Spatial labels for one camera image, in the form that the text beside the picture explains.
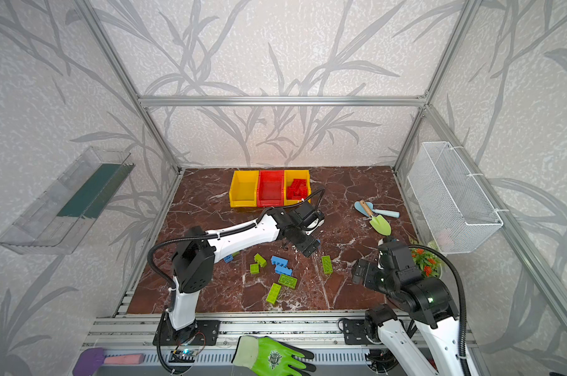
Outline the blue lego brick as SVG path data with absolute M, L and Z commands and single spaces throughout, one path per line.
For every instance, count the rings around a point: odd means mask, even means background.
M 277 274 L 286 275 L 288 277 L 292 276 L 292 270 L 289 269 L 289 268 L 286 268 L 285 266 L 276 265 L 275 266 L 275 272 Z
M 271 263 L 275 266 L 283 266 L 283 267 L 288 266 L 288 260 L 286 260 L 285 258 L 280 258 L 278 256 L 272 256 Z

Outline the green lego brick lower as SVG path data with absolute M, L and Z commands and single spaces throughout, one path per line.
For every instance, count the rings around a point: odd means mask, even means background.
M 295 290 L 298 285 L 298 280 L 294 277 L 280 274 L 278 284 Z

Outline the small green lego brick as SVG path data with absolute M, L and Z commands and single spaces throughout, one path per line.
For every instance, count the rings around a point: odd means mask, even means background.
M 260 273 L 260 266 L 255 263 L 250 265 L 250 272 L 251 274 L 259 274 Z

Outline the green work glove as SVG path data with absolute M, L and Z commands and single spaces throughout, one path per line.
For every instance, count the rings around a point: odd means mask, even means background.
M 268 336 L 244 335 L 239 337 L 232 364 L 247 368 L 260 376 L 301 376 L 312 375 L 316 371 L 314 364 L 306 363 L 314 357 L 313 352 L 276 341 Z

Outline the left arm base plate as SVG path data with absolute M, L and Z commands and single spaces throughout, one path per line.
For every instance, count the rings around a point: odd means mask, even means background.
M 220 321 L 194 321 L 181 330 L 175 330 L 169 319 L 159 322 L 153 344 L 160 346 L 214 346 L 219 335 Z

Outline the yellow bin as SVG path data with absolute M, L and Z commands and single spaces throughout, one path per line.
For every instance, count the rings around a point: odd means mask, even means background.
M 294 205 L 311 194 L 309 170 L 285 170 L 285 205 Z
M 256 208 L 258 189 L 258 170 L 235 171 L 230 184 L 231 208 Z

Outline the left yellow bin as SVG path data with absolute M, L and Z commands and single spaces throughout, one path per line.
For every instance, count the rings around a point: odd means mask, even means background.
M 258 189 L 258 170 L 235 171 L 230 184 L 231 208 L 256 208 Z

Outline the green garden trowel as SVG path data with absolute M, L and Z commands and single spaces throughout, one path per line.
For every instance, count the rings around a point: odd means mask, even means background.
M 392 233 L 390 224 L 386 219 L 383 218 L 382 215 L 376 216 L 376 214 L 374 214 L 374 212 L 368 207 L 365 201 L 360 201 L 360 205 L 370 216 L 370 224 L 374 230 L 385 237 L 389 236 Z

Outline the red middle bin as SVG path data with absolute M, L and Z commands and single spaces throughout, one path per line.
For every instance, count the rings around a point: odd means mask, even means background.
M 258 177 L 258 207 L 280 207 L 284 205 L 284 171 L 261 170 Z

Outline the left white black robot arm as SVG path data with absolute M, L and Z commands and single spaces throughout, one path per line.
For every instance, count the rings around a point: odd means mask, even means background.
M 281 240 L 306 258 L 314 254 L 321 244 L 313 232 L 324 224 L 319 209 L 324 194 L 325 189 L 320 188 L 297 204 L 265 208 L 248 222 L 219 230 L 194 227 L 182 238 L 151 247 L 147 265 L 167 281 L 171 296 L 153 344 L 182 345 L 200 333 L 196 319 L 200 291 L 212 281 L 215 264 L 225 257 Z

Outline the right yellow bin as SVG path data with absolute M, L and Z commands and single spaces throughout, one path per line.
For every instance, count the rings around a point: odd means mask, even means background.
M 285 170 L 285 205 L 294 205 L 311 194 L 309 170 Z

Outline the green lego brick right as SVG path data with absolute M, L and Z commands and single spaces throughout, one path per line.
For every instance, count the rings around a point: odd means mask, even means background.
M 329 255 L 325 255 L 321 257 L 322 268 L 325 275 L 333 274 L 333 266 L 331 257 Z

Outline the green lego brick bottom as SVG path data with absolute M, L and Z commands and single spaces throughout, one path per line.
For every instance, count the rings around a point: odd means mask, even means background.
M 273 283 L 266 297 L 266 302 L 270 303 L 271 305 L 275 305 L 277 303 L 281 288 L 282 286 L 278 283 Z

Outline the potted plant red flowers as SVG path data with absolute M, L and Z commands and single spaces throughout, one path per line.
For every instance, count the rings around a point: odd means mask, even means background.
M 424 248 L 412 248 L 411 255 L 423 277 L 440 277 L 443 271 L 443 263 L 440 258 Z

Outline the small circuit board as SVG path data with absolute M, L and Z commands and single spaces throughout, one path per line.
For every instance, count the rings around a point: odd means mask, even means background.
M 171 351 L 168 361 L 170 363 L 193 363 L 201 353 L 202 349 L 176 349 Z

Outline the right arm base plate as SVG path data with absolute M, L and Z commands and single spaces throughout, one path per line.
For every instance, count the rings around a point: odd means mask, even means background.
M 344 342 L 347 346 L 368 346 L 372 341 L 368 338 L 364 319 L 342 318 L 338 321 Z

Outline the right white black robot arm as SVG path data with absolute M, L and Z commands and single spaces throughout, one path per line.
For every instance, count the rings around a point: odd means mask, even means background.
M 380 241 L 375 262 L 357 260 L 352 282 L 391 302 L 365 313 L 357 337 L 384 346 L 386 360 L 408 375 L 477 375 L 467 346 L 465 290 L 452 267 L 458 294 L 437 277 L 424 277 L 412 257 L 413 244 Z

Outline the clear plastic wall shelf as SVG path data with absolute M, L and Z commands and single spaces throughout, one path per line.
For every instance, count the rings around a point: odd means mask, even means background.
M 72 254 L 134 168 L 129 152 L 88 147 L 0 235 L 0 245 L 19 255 Z

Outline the green lego brick center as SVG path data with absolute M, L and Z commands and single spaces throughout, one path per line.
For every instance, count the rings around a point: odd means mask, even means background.
M 260 254 L 255 254 L 254 260 L 261 268 L 265 268 L 267 265 L 267 261 Z

